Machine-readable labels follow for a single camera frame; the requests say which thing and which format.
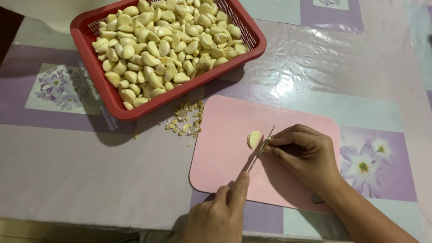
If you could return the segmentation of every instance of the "plastic tablecloth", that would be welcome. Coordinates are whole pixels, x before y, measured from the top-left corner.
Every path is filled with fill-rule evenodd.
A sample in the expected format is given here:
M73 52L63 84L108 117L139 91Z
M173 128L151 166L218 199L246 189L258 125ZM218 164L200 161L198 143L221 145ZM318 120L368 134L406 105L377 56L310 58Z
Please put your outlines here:
M331 117L348 183L430 242L432 0L241 2L265 53L191 99L218 94ZM116 120L72 37L25 18L0 67L0 217L180 229L209 197L188 181L195 140L159 125L180 101ZM360 178L356 156L380 166ZM349 240L335 215L247 201L244 218L248 236Z

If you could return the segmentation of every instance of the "knife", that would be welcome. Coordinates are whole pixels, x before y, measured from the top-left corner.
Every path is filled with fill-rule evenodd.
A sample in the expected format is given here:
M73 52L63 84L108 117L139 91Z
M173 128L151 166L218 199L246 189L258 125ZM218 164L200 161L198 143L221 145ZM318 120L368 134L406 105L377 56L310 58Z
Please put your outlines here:
M261 152L263 152L264 147L267 145L267 143L269 141L269 138L271 136L271 133L273 132L273 129L271 129L271 132L270 132L269 136L267 137L267 139L264 141L263 145L261 146L260 151L258 152L257 157L254 159L254 161L252 162L251 167L248 169L248 173L249 173L249 171L251 171L252 167L254 167L255 161L257 161L257 159L260 156Z

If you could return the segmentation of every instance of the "right hand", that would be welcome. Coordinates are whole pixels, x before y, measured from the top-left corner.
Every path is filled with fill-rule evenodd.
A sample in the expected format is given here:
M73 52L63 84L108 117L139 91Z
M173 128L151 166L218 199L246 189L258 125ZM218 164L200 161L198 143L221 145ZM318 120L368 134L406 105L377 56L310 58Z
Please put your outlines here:
M264 151L276 156L321 197L343 180L331 138L305 125L296 124L271 136Z

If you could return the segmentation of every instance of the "red plastic basket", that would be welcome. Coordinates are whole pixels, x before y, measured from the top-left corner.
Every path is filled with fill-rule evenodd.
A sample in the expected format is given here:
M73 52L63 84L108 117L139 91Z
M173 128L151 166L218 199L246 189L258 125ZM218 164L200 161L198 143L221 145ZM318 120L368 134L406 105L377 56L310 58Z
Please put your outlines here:
M240 55L204 74L185 82L184 84L142 104L132 110L126 110L117 90L105 79L102 64L95 54L92 42L99 36L98 23L106 21L108 14L116 14L117 10L123 10L128 6L136 6L138 0L123 0L102 8L98 8L78 15L70 24L70 32L83 62L93 79L99 94L108 111L116 118L125 121L133 121L144 116L150 111L196 89L197 87L213 80L246 62L260 57L267 46L266 38L255 21L246 12L238 0L215 0L220 10L231 17L233 24L241 29L241 39L248 44L250 51Z

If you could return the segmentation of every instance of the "cutting board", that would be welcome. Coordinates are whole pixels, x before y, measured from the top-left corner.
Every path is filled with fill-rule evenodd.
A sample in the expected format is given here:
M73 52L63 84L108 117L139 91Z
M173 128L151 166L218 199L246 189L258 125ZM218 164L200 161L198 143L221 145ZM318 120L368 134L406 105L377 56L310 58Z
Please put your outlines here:
M339 127L332 119L225 96L210 97L204 106L202 132L197 139L189 173L192 186L208 193L216 193L223 185L232 187L238 176L251 165L275 124L273 134L297 123L333 139L339 168ZM252 131L263 134L260 144L253 150L246 142ZM313 191L272 155L260 155L250 178L247 200L333 213L327 204L313 203Z

